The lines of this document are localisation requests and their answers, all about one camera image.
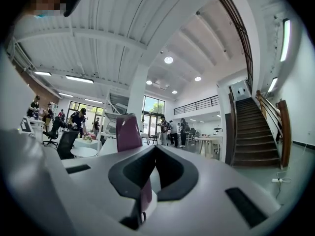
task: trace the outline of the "white table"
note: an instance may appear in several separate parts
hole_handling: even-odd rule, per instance
[[[77,138],[73,145],[76,148],[93,148],[97,150],[97,142],[98,140],[92,140],[90,142],[89,140],[83,140],[83,138]]]
[[[90,147],[74,147],[71,149],[71,154],[74,155],[74,158],[92,157],[97,155],[97,150]]]
[[[208,146],[208,142],[210,145],[210,151],[212,154],[212,141],[218,141],[218,145],[220,146],[221,143],[221,136],[210,136],[210,137],[195,137],[195,141],[201,141],[201,147],[200,147],[200,152],[199,154],[201,154],[202,151],[202,146],[204,145],[205,147],[205,156],[207,155],[207,153],[209,153],[209,146]]]

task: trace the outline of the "black office chair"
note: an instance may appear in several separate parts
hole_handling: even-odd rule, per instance
[[[61,136],[57,152],[61,160],[72,159],[74,155],[71,154],[71,149],[75,139],[78,137],[78,131],[64,132]]]
[[[47,145],[49,144],[53,144],[56,147],[58,146],[57,142],[53,142],[52,140],[55,140],[58,138],[58,129],[59,127],[62,126],[62,121],[60,120],[60,117],[55,117],[54,123],[53,123],[53,128],[51,129],[51,131],[45,132],[43,131],[43,134],[46,135],[47,137],[50,138],[49,141],[43,141],[43,144],[45,145],[45,143],[47,143]]]

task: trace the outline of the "staircase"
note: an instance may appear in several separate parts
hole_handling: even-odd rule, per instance
[[[252,98],[236,102],[237,137],[233,166],[280,166],[278,150],[266,119]]]

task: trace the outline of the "balcony railing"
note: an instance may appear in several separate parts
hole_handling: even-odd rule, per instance
[[[216,106],[218,104],[219,104],[219,97],[217,95],[215,95],[215,96],[212,96],[212,97],[204,99],[204,100],[199,100],[199,101],[190,103],[188,105],[184,105],[182,107],[175,108],[174,114],[175,115],[183,114],[183,113],[187,113],[190,111],[195,111],[195,110],[199,110],[199,109],[203,109],[203,108],[213,107],[213,106]]]
[[[247,30],[245,28],[245,25],[243,23],[243,20],[241,18],[240,13],[238,12],[235,4],[232,0],[219,0],[223,7],[226,9],[229,17],[231,18],[236,31],[241,39],[245,59],[246,59],[246,65],[247,65],[247,76],[248,76],[248,86],[250,89],[250,92],[252,93],[252,50],[250,45],[250,40],[247,35]]]

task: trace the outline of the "wooden handrail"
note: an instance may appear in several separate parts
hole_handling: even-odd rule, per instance
[[[287,167],[289,165],[292,137],[291,137],[290,117],[289,117],[286,101],[282,100],[278,103],[278,109],[280,110],[280,114],[279,114],[277,109],[270,103],[270,101],[268,101],[265,97],[261,95],[259,90],[257,91],[256,98],[258,99],[260,103],[261,112],[265,116],[266,120],[267,120],[267,116],[266,116],[266,112],[267,112],[269,116],[271,117],[272,121],[274,122],[274,124],[276,125],[277,129],[279,130],[280,135],[282,136],[283,146],[282,146],[282,154],[281,154],[281,165],[282,167]],[[272,118],[269,112],[271,112],[276,118],[277,122],[281,124],[281,128],[278,126],[278,124],[275,122],[274,118]]]

